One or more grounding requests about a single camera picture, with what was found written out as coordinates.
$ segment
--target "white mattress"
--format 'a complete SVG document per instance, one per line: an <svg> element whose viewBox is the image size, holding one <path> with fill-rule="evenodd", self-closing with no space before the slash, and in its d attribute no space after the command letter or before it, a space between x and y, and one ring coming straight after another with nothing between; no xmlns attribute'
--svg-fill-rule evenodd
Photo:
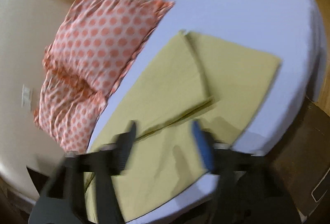
<svg viewBox="0 0 330 224"><path fill-rule="evenodd" d="M123 79L90 140L98 136L119 102L153 57L179 30L197 31L272 53L283 60L272 89L234 150L267 153L297 115L304 96L316 101L326 65L326 38L315 0L173 0L176 2L151 35ZM180 195L130 223L183 213L207 199L217 183L202 176Z"/></svg>

